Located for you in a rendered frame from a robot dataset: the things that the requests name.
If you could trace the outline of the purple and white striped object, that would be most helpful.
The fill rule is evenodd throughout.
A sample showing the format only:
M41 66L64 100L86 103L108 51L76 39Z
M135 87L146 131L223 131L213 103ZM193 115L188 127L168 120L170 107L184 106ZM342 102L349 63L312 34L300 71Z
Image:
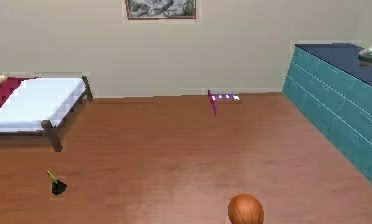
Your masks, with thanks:
M235 94L212 94L210 90L207 91L210 105L212 107L214 115L217 115L218 104L236 104L241 103L241 99Z

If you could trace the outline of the framed grey picture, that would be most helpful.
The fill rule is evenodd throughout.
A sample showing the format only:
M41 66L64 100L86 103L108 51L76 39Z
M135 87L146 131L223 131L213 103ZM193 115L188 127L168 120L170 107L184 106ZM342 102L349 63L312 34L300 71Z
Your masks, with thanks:
M130 20L195 19L196 0L125 0Z

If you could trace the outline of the orange basketball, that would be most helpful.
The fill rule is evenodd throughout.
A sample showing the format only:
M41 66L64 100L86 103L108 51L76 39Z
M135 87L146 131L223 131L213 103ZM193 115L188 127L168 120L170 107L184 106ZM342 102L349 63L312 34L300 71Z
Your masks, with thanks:
M264 224L264 209L251 194L234 196L228 204L231 224Z

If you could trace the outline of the black object with yellow stick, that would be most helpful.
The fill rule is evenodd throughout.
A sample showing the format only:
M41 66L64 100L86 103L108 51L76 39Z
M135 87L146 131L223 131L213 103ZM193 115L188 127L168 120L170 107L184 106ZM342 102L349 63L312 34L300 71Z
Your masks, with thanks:
M67 184L56 179L55 176L49 170L47 170L47 175L52 180L52 193L54 195L62 194L66 190Z

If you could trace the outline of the wooden bed with white sheet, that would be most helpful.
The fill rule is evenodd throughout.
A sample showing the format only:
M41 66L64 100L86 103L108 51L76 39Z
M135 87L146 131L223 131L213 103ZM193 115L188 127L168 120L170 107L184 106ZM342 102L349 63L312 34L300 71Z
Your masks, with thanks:
M59 130L84 98L93 100L86 76L24 80L0 108L0 136L44 136L60 152Z

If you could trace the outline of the teal chest of drawers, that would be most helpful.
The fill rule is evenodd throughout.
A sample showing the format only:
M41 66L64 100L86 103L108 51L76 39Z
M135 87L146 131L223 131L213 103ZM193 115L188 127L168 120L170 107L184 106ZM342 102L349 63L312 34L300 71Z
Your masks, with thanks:
M372 183L372 66L361 50L297 44L282 93Z

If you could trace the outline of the white and green object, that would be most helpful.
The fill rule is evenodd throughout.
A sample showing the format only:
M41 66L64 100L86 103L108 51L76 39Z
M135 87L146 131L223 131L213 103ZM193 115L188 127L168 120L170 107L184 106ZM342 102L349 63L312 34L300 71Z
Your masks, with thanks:
M367 64L371 66L372 65L372 45L368 48L361 50L358 53L357 59L361 64Z

